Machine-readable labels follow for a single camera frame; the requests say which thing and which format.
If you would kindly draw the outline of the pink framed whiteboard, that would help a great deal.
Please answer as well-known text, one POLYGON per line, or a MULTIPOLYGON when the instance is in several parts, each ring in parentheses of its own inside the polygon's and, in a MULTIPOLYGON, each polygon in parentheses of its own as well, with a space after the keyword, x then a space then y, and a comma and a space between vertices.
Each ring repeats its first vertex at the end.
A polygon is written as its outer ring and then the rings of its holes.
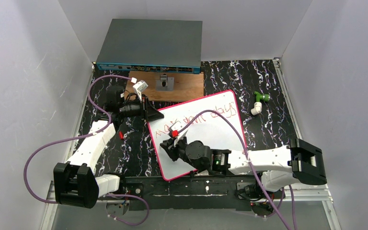
POLYGON ((202 112, 189 127, 187 141, 200 140, 213 149, 242 150, 246 143, 237 97, 234 91, 226 90, 202 98, 169 106, 159 110, 164 118, 148 123, 152 142, 160 166, 161 176, 171 181, 194 171, 181 159, 172 161, 160 147, 169 139, 168 131, 182 129, 198 113, 202 112))

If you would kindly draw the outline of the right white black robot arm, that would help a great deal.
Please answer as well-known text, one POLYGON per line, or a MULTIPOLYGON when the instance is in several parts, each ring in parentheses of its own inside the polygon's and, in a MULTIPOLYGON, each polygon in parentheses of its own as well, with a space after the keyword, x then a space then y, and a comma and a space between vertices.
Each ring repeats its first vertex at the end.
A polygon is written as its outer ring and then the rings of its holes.
POLYGON ((176 172, 174 178, 197 170, 215 177, 261 172, 260 181, 267 192, 276 192, 294 183, 327 184, 322 150, 302 139, 291 139, 288 145, 248 152, 212 149, 196 140, 170 138, 160 148, 172 162, 183 161, 190 168, 176 172))

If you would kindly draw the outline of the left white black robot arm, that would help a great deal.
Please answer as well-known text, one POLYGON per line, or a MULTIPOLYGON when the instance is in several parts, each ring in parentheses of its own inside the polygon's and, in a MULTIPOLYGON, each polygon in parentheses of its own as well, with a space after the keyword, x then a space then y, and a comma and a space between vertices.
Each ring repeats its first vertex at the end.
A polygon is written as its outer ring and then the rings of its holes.
POLYGON ((85 138, 65 163, 54 167, 57 203, 92 208, 98 198, 119 190, 121 176, 109 173, 96 177, 95 166, 125 118, 137 116, 144 122, 164 118, 143 94, 147 86, 144 81, 134 84, 133 93, 127 97, 122 86, 112 86, 106 91, 105 113, 92 123, 93 136, 85 138))

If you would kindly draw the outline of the white pipe elbow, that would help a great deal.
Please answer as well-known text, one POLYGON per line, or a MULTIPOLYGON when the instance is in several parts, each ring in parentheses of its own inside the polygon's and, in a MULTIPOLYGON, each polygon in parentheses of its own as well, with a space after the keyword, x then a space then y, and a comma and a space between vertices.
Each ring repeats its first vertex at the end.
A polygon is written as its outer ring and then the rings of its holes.
POLYGON ((255 102, 253 104, 253 108, 251 109, 251 114, 252 115, 258 115, 260 114, 262 111, 262 103, 261 102, 255 102))

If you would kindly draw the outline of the brown wooden board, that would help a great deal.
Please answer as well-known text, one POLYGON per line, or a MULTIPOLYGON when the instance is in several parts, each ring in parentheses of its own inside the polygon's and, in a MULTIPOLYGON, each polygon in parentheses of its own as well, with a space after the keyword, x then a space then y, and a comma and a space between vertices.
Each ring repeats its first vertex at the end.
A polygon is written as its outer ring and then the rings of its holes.
POLYGON ((144 94, 151 101, 185 102, 204 96, 204 74, 131 71, 129 77, 148 84, 144 94))

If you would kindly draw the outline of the small grey metal bracket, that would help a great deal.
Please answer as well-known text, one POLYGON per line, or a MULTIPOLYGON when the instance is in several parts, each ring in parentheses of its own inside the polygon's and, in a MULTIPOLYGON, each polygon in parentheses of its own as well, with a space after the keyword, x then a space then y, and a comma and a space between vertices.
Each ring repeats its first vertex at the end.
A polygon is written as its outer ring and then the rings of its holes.
POLYGON ((174 90, 174 77, 163 73, 156 80, 156 91, 169 92, 174 90))

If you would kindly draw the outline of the grey blue network switch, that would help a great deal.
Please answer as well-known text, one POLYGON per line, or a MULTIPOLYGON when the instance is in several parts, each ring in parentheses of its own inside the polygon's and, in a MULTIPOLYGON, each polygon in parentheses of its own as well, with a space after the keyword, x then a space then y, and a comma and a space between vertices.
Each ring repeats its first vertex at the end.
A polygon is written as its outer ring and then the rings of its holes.
POLYGON ((100 70, 199 74, 202 21, 113 19, 96 60, 100 70))

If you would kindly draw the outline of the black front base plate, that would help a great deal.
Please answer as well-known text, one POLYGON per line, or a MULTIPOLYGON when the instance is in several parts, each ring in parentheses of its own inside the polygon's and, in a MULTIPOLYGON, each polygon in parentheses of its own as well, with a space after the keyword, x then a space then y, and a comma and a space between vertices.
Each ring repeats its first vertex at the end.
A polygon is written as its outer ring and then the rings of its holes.
POLYGON ((172 181, 162 177, 128 177, 131 193, 147 201, 150 209, 235 209, 250 210, 247 200, 238 198, 240 184, 254 184, 253 176, 183 176, 172 181))

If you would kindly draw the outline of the aluminium frame rail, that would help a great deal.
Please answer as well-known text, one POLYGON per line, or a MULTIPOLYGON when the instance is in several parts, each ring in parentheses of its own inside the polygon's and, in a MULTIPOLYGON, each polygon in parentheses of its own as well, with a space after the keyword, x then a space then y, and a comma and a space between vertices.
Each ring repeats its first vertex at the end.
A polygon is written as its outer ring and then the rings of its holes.
POLYGON ((292 106, 292 101, 291 101, 291 98, 289 96, 288 89, 287 89, 287 86, 286 86, 285 77, 284 77, 284 74, 283 74, 283 71, 282 71, 282 68, 281 68, 281 60, 280 60, 280 58, 275 57, 275 58, 272 59, 272 61, 273 61, 274 67, 275 67, 275 71, 276 71, 278 80, 279 80, 280 85, 281 85, 281 89, 282 89, 284 98, 286 100, 286 104, 287 104, 287 107, 288 107, 288 110, 289 110, 291 120, 293 122, 294 129, 296 131, 296 135, 297 135, 298 138, 303 139, 300 128, 299 128, 299 125, 298 125, 298 121, 296 119, 296 115, 294 113, 294 109, 293 109, 293 106, 292 106))

